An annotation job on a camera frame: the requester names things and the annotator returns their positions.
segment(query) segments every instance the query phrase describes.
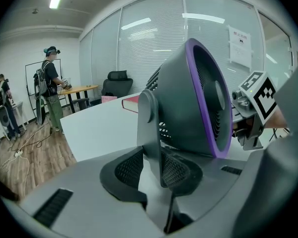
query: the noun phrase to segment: green pants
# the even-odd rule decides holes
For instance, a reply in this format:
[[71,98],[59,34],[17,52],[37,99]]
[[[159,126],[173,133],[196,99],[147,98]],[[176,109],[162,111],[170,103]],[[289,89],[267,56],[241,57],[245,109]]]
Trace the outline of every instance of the green pants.
[[50,119],[53,127],[57,127],[62,130],[62,125],[60,119],[63,118],[63,110],[58,95],[53,95],[51,97],[45,97],[48,105]]

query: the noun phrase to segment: glass wall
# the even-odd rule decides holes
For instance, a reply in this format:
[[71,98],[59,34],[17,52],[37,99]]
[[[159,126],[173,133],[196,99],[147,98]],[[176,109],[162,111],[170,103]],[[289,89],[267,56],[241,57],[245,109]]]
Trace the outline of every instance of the glass wall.
[[90,45],[92,31],[90,31],[79,44],[79,74],[81,85],[91,85],[90,76]]
[[131,93],[142,91],[150,76],[182,43],[182,0],[141,0],[123,8],[118,68],[134,80]]
[[117,70],[117,38],[120,10],[103,20],[93,29],[91,42],[91,70],[94,85],[103,88],[109,72]]
[[290,40],[275,23],[260,14],[262,21],[266,54],[265,68],[277,89],[286,82],[292,73],[292,53]]
[[[212,54],[225,78],[228,90],[238,85],[253,70],[263,70],[264,51],[260,24],[255,9],[237,0],[186,0],[188,38],[200,41]],[[228,26],[251,36],[251,69],[229,62]]]
[[[139,0],[101,21],[80,44],[81,84],[93,83],[101,89],[110,71],[126,70],[134,80],[130,94],[140,92],[150,76],[185,42],[186,33],[187,38],[199,40],[213,55],[229,91],[251,71],[263,70],[264,60],[265,70],[277,88],[290,76],[288,36],[264,16],[259,20],[253,6],[239,0],[185,3],[186,12],[183,0]],[[249,67],[230,62],[229,27],[249,35]]]

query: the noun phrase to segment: black office chair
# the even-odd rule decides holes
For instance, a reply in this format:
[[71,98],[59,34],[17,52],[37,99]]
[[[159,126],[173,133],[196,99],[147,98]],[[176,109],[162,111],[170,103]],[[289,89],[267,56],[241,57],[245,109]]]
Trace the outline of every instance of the black office chair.
[[[101,95],[108,95],[109,93],[117,98],[127,96],[133,85],[133,80],[127,77],[127,71],[111,71],[108,73],[107,79],[103,83]],[[101,100],[90,102],[93,106],[100,104]]]

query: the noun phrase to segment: white desk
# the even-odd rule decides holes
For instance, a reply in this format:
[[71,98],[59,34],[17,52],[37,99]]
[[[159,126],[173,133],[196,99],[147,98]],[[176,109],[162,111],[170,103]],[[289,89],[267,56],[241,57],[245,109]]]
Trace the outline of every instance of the white desk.
[[[76,161],[137,145],[138,114],[123,109],[121,105],[121,101],[128,97],[99,104],[61,119]],[[232,138],[227,158],[246,161],[251,152],[243,151],[237,138]]]
[[[23,102],[22,101],[19,101],[19,102],[16,102],[16,103],[14,103],[14,105],[12,106],[12,109],[13,110],[15,110],[16,111],[16,114],[17,114],[17,116],[19,117],[19,121],[21,121],[21,125],[22,125],[22,127],[23,127],[23,129],[24,130],[26,130],[26,127],[25,127],[25,123],[26,124],[29,124],[29,120],[27,119],[27,117],[26,117],[26,115],[25,115],[25,112],[24,112],[24,110],[23,110],[23,108],[22,108],[22,104],[23,104]],[[5,135],[5,137],[10,141],[10,139],[9,139],[9,137],[8,137],[8,135],[7,135],[7,133],[6,133],[6,131],[5,131],[5,129],[4,129],[4,127],[1,125],[1,127],[2,127],[2,131],[3,131],[3,134]]]
[[25,112],[22,109],[22,103],[23,103],[22,101],[14,103],[14,105],[12,106],[12,109],[16,111],[16,114],[18,115],[19,120],[22,122],[23,129],[26,130],[26,127],[24,124],[25,123],[29,124],[29,120],[27,119]]

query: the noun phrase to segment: speaker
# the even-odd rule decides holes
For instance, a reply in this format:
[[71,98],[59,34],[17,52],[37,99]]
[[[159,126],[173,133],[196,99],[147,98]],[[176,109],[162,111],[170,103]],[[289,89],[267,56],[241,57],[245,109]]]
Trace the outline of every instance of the speaker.
[[0,122],[4,127],[10,124],[9,114],[5,106],[0,106]]

